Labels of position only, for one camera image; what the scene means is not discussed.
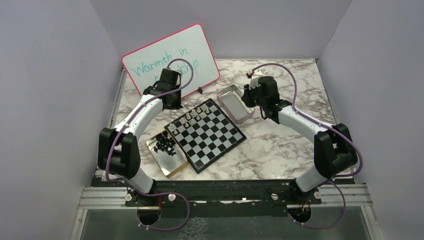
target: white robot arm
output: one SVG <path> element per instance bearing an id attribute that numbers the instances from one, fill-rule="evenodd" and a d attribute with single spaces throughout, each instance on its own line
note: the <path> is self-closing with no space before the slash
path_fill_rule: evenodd
<path id="1" fill-rule="evenodd" d="M 140 168 L 138 141 L 146 127 L 162 110 L 181 107 L 180 90 L 157 98 L 158 95 L 178 89 L 181 85 L 179 76 L 179 72 L 164 68 L 159 81 L 143 91 L 140 102 L 132 112 L 113 129 L 105 127 L 100 132 L 98 167 L 105 170 L 109 161 L 111 174 L 125 179 L 143 193 L 148 193 L 155 181 Z M 112 145 L 118 135 L 115 149 L 110 156 Z"/>
<path id="2" fill-rule="evenodd" d="M 272 76 L 264 76 L 258 70 L 247 76 L 251 81 L 244 85 L 241 98 L 244 104 L 249 108 L 259 106 L 262 118 L 295 130 L 314 145 L 314 166 L 290 183 L 290 196 L 293 199 L 307 195 L 318 185 L 357 163 L 353 147 L 333 131 L 322 127 L 331 126 L 330 123 L 322 122 L 297 108 L 295 110 L 291 102 L 280 99 L 277 82 Z M 332 128 L 352 140 L 344 124 Z"/>

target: purple wall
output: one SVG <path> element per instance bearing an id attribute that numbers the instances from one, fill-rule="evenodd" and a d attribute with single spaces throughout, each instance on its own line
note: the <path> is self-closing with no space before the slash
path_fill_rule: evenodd
<path id="1" fill-rule="evenodd" d="M 424 234 L 423 23 L 423 0 L 353 0 L 318 62 L 387 240 Z"/>
<path id="2" fill-rule="evenodd" d="M 351 0 L 90 0 L 120 56 L 194 23 L 216 58 L 319 58 Z"/>
<path id="3" fill-rule="evenodd" d="M 69 239 L 120 68 L 88 0 L 0 1 L 0 239 Z"/>

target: black and white checkered board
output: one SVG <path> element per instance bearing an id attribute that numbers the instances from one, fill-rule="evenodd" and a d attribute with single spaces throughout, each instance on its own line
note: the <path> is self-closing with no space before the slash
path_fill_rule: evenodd
<path id="1" fill-rule="evenodd" d="M 211 98 L 166 125 L 165 129 L 197 173 L 246 139 Z"/>

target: wire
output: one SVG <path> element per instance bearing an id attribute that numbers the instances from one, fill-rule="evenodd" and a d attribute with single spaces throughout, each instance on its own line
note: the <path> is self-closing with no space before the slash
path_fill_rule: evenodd
<path id="1" fill-rule="evenodd" d="M 304 203 L 304 204 L 302 204 L 302 212 L 304 212 L 304 211 L 305 211 L 304 206 L 305 206 L 307 203 L 309 203 L 309 208 L 311 208 L 311 203 L 309 202 L 309 198 L 308 198 L 308 199 L 306 199 L 305 203 Z"/>
<path id="2" fill-rule="evenodd" d="M 331 224 L 329 226 L 312 226 L 312 225 L 304 224 L 303 222 L 299 222 L 299 221 L 295 220 L 293 218 L 293 216 L 289 214 L 288 216 L 293 220 L 293 222 L 295 224 L 300 225 L 300 226 L 302 226 L 304 228 L 307 228 L 307 229 L 323 230 L 323 229 L 334 228 L 334 227 L 336 227 L 337 225 L 339 225 L 343 221 L 343 219 L 345 218 L 345 215 L 346 215 L 346 199 L 345 199 L 345 195 L 343 194 L 343 192 L 340 189 L 340 187 L 338 187 L 334 182 L 329 181 L 328 183 L 332 184 L 340 192 L 341 198 L 343 199 L 343 212 L 341 213 L 340 218 L 335 223 L 333 223 L 333 224 Z"/>
<path id="3" fill-rule="evenodd" d="M 146 229 L 153 229 L 153 230 L 158 230 L 158 231 L 165 231 L 165 232 L 167 232 L 167 231 L 174 231 L 174 230 L 180 229 L 180 228 L 182 228 L 182 227 L 183 227 L 183 226 L 184 226 L 184 225 L 188 222 L 188 220 L 189 220 L 189 216 L 190 216 L 190 205 L 189 205 L 189 201 L 187 200 L 187 198 L 186 198 L 185 196 L 183 196 L 182 194 L 180 194 L 180 193 L 178 193 L 178 192 L 161 192 L 161 193 L 148 194 L 148 193 L 144 193 L 144 192 L 142 192 L 142 191 L 140 191 L 140 190 L 138 190 L 138 189 L 135 189 L 135 191 L 136 191 L 138 194 L 143 195 L 143 196 L 146 196 L 146 197 L 157 197 L 157 196 L 163 196 L 163 195 L 175 194 L 175 195 L 177 195 L 177 196 L 181 197 L 181 198 L 184 200 L 185 205 L 187 206 L 187 215 L 185 216 L 184 221 L 183 221 L 180 225 L 178 225 L 178 226 L 170 227 L 170 228 L 161 228 L 161 227 L 155 227 L 155 226 L 145 225 L 145 224 L 143 224 L 143 223 L 140 221 L 139 214 L 137 213 L 137 219 L 138 219 L 138 224 L 139 224 L 139 226 L 143 226 L 143 227 L 145 227 Z"/>
<path id="4" fill-rule="evenodd" d="M 180 88 L 177 88 L 177 89 L 174 89 L 174 90 L 171 90 L 171 91 L 167 91 L 167 92 L 164 92 L 164 93 L 161 93 L 161 94 L 159 94 L 159 95 L 156 95 L 156 96 L 154 96 L 154 97 L 152 97 L 152 98 L 150 98 L 150 99 L 148 99 L 148 100 L 146 100 L 145 102 L 144 102 L 144 104 L 142 104 L 139 108 L 137 108 L 137 110 L 135 110 L 135 112 L 134 112 L 134 114 L 128 119 L 128 121 L 126 122 L 126 124 L 124 124 L 124 126 L 121 128 L 121 130 L 119 130 L 119 132 L 116 134 L 116 136 L 115 136 L 115 138 L 114 138 L 114 140 L 113 140 L 113 142 L 112 142 L 112 146 L 110 147 L 110 151 L 109 151 L 109 155 L 107 156 L 107 161 L 106 161 L 106 167 L 104 168 L 104 171 L 105 171 L 105 174 L 106 174 L 106 180 L 108 181 L 108 182 L 118 182 L 118 181 L 122 181 L 122 180 L 124 180 L 122 177 L 119 177 L 119 178 L 116 178 L 116 179 L 110 179 L 109 178 L 109 167 L 110 167 L 110 165 L 111 165 L 111 159 L 112 159 L 112 155 L 113 155 L 113 152 L 114 152 L 114 149 L 115 149 L 115 146 L 116 146 L 116 144 L 117 144 L 117 142 L 118 142 L 118 139 L 120 138 L 120 136 L 122 135 L 122 133 L 124 132 L 124 130 L 129 126 L 129 124 L 134 120 L 134 118 L 136 117 L 136 115 L 147 105 L 147 104 L 149 104 L 150 102 L 152 102 L 153 100 L 156 100 L 156 99 L 158 99 L 158 98 L 161 98 L 161 97 L 163 97 L 163 96 L 165 96 L 165 95 L 168 95 L 168 94 L 172 94 L 172 93 L 175 93 L 175 92 L 178 92 L 178 91 L 181 91 L 182 89 L 184 89 L 185 87 L 187 87 L 191 82 L 192 82 L 192 80 L 193 80 L 193 77 L 194 77 L 194 69 L 193 69 L 193 66 L 190 64 L 190 62 L 189 61 L 187 61 L 187 60 L 185 60 L 185 59 L 182 59 L 182 58 L 176 58 L 176 59 L 174 59 L 174 60 L 171 60 L 169 63 L 168 63 L 168 66 L 166 67 L 166 68 L 169 68 L 170 67 L 170 65 L 173 63 L 173 62 L 176 62 L 176 61 L 183 61 L 183 62 L 185 62 L 189 67 L 190 67 L 190 70 L 191 70 L 191 76 L 190 76 L 190 79 L 188 80 L 188 82 L 186 83 L 186 84 L 184 84 L 183 86 L 181 86 Z M 146 229 L 154 229 L 154 230 L 159 230 L 159 231 L 173 231 L 173 230 L 177 230 L 177 229 L 179 229 L 179 228 L 181 228 L 182 226 L 184 226 L 186 223 L 187 223 L 187 221 L 189 220 L 189 216 L 190 216 L 190 205 L 189 205 L 189 201 L 187 200 L 187 198 L 185 198 L 182 194 L 180 194 L 180 193 L 178 193 L 178 192 L 162 192 L 162 193 L 154 193 L 154 194 L 149 194 L 149 193 L 144 193 L 144 192 L 142 192 L 142 191 L 140 191 L 140 190 L 138 190 L 137 188 L 135 188 L 135 187 L 133 187 L 131 184 L 129 184 L 128 182 L 127 182 L 127 184 L 129 185 L 129 186 L 131 186 L 133 189 L 134 189 L 134 191 L 136 191 L 138 194 L 140 194 L 140 195 L 143 195 L 143 196 L 146 196 L 146 197 L 158 197 L 158 196 L 163 196 L 163 195 L 169 195 L 169 194 L 175 194 L 175 195 L 177 195 L 177 196 L 179 196 L 179 197 L 181 197 L 183 200 L 184 200 L 184 202 L 185 202 L 185 204 L 187 205 L 187 215 L 186 215 L 186 217 L 185 217 L 185 220 L 180 224 L 180 225 L 178 225 L 178 226 L 176 226 L 176 227 L 172 227 L 172 228 L 160 228 L 160 227 L 153 227 L 153 226 L 148 226 L 148 225 L 144 225 L 143 223 L 139 223 L 140 224 L 140 226 L 143 226 L 143 227 L 146 227 Z"/>
<path id="5" fill-rule="evenodd" d="M 267 115 L 265 115 L 264 117 L 264 114 L 262 113 L 262 107 L 260 107 L 259 109 L 260 109 L 260 116 L 262 117 L 262 119 L 264 120 L 268 119 Z"/>
<path id="6" fill-rule="evenodd" d="M 335 133 L 335 134 L 339 135 L 339 136 L 340 136 L 343 140 L 345 140 L 346 142 L 348 142 L 348 143 L 349 143 L 349 144 L 353 147 L 353 149 L 355 149 L 355 151 L 356 151 L 356 153 L 357 153 L 357 155 L 358 155 L 358 158 L 359 158 L 359 167 L 357 168 L 357 170 L 356 170 L 355 172 L 353 172 L 353 173 L 349 173 L 349 174 L 340 174 L 340 175 L 336 175 L 336 176 L 334 176 L 334 177 L 335 177 L 335 178 L 338 178 L 338 177 L 352 177 L 352 176 L 357 175 L 357 174 L 358 174 L 358 173 L 362 170 L 362 168 L 363 168 L 363 166 L 364 166 L 364 159 L 363 159 L 362 154 L 361 154 L 361 152 L 359 151 L 358 147 L 357 147 L 357 146 L 356 146 L 356 145 L 355 145 L 355 144 L 354 144 L 354 143 L 353 143 L 353 142 L 352 142 L 349 138 L 347 138 L 345 135 L 343 135 L 341 132 L 339 132 L 339 131 L 335 130 L 335 129 L 334 129 L 334 128 L 332 128 L 331 126 L 327 126 L 327 125 L 325 125 L 325 124 L 320 123 L 319 121 L 317 121 L 317 120 L 315 120 L 315 119 L 313 119 L 313 118 L 309 117 L 308 115 L 306 115 L 305 113 L 303 113 L 303 112 L 299 111 L 299 110 L 296 108 L 296 106 L 295 106 L 295 102 L 296 102 L 296 97 L 297 97 L 297 95 L 298 95 L 298 84 L 296 83 L 295 76 L 293 75 L 292 71 L 290 71 L 290 69 L 288 69 L 287 67 L 285 67 L 284 65 L 281 65 L 281 64 L 279 64 L 279 63 L 269 62 L 269 63 L 264 63 L 264 64 L 261 64 L 261 65 L 259 65 L 259 66 L 255 67 L 255 68 L 253 68 L 253 69 L 252 69 L 252 72 L 255 72 L 257 69 L 262 68 L 262 67 L 264 67 L 264 66 L 270 66 L 270 65 L 278 66 L 278 67 L 281 67 L 281 68 L 285 69 L 285 70 L 288 72 L 288 74 L 290 74 L 291 78 L 293 79 L 293 84 L 294 84 L 294 96 L 293 96 L 293 103 L 291 104 L 291 107 L 293 108 L 293 110 L 294 110 L 296 113 L 298 113 L 300 116 L 304 117 L 305 119 L 309 120 L 310 122 L 312 122 L 312 123 L 314 123 L 314 124 L 317 124 L 317 125 L 320 125 L 320 126 L 322 126 L 323 128 L 328 129 L 328 130 L 332 131 L 333 133 Z"/>

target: metal tin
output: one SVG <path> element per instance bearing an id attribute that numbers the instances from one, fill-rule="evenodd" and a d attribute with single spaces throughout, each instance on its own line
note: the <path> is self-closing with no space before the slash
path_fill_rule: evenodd
<path id="1" fill-rule="evenodd" d="M 242 95 L 242 92 L 234 84 L 216 94 L 216 101 L 235 124 L 241 124 L 255 114 L 254 108 L 249 108 L 244 104 Z"/>
<path id="2" fill-rule="evenodd" d="M 187 167 L 189 162 L 187 161 L 186 157 L 183 155 L 181 149 L 178 147 L 178 144 L 174 145 L 174 151 L 176 154 L 173 156 L 161 150 L 158 150 L 157 152 L 155 152 L 154 147 L 156 146 L 156 142 L 157 142 L 156 136 L 147 140 L 146 145 L 151 155 L 153 156 L 154 160 L 156 161 L 157 165 L 159 165 L 159 168 L 162 170 L 163 174 L 165 174 L 167 178 L 170 178 L 174 174 L 178 173 L 179 171 Z"/>

